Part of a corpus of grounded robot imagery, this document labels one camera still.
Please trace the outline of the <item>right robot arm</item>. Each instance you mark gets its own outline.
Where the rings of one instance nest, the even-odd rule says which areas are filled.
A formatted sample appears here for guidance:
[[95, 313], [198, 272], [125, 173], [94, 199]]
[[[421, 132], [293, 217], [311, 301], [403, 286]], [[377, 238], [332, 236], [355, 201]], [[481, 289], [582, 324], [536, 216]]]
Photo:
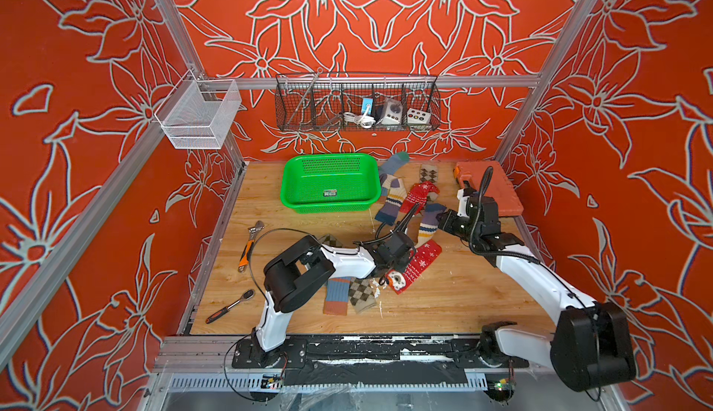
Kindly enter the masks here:
[[486, 325], [476, 348], [478, 357], [488, 366], [513, 358], [544, 366], [575, 392], [635, 379], [637, 366], [623, 309], [578, 290], [540, 262], [520, 238], [502, 231], [497, 201], [486, 193], [493, 173], [493, 167], [486, 166], [478, 187], [464, 181], [458, 210], [438, 214], [438, 227], [514, 280], [553, 320], [555, 330], [527, 329], [512, 321]]

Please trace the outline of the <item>cream purple striped sock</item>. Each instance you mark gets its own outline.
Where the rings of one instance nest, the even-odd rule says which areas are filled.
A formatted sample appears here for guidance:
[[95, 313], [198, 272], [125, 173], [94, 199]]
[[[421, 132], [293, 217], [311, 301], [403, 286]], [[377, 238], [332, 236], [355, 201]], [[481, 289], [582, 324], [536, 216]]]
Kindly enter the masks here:
[[418, 231], [417, 248], [433, 238], [436, 231], [438, 231], [437, 216], [446, 210], [447, 207], [439, 203], [430, 203], [425, 206], [423, 209], [423, 219], [421, 220]]
[[375, 215], [375, 220], [384, 225], [394, 225], [407, 195], [403, 180], [401, 178], [393, 179], [388, 188], [384, 206]]

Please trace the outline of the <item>red penguin christmas sock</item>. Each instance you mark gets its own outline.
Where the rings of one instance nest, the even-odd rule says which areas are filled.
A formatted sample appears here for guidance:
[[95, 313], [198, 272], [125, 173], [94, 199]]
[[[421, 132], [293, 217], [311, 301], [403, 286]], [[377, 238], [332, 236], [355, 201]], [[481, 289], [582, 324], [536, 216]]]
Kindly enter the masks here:
[[396, 293], [405, 292], [430, 265], [441, 255], [443, 249], [434, 240], [429, 240], [416, 249], [416, 253], [403, 272], [391, 270], [386, 274], [390, 288]]

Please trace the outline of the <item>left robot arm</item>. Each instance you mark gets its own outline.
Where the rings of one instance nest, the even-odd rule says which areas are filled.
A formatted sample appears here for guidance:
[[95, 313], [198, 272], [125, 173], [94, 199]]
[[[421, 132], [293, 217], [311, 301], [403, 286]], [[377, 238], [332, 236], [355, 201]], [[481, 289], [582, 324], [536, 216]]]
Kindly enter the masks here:
[[333, 278], [385, 277], [405, 270], [416, 247], [402, 231], [359, 241], [354, 248], [336, 248], [306, 234], [265, 266], [265, 306], [253, 331], [253, 342], [264, 353], [280, 348], [293, 313], [307, 304]]

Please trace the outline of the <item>green plastic basket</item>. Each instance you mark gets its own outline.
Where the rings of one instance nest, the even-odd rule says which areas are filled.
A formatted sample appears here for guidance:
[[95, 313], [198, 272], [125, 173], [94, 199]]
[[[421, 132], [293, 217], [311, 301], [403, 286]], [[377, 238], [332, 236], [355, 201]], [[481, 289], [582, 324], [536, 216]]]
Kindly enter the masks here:
[[281, 203], [302, 214], [363, 212], [381, 195], [377, 160], [364, 153], [292, 158], [280, 188]]

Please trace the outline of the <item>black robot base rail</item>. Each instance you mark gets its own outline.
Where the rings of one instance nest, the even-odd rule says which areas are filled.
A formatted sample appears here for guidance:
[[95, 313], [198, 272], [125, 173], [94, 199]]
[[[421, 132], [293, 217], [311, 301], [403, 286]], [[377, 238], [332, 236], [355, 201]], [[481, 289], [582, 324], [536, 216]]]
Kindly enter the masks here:
[[227, 365], [276, 369], [289, 386], [450, 386], [467, 384], [469, 372], [493, 379], [529, 367], [518, 358], [485, 361], [477, 334], [293, 334], [266, 353], [247, 337], [228, 352]]

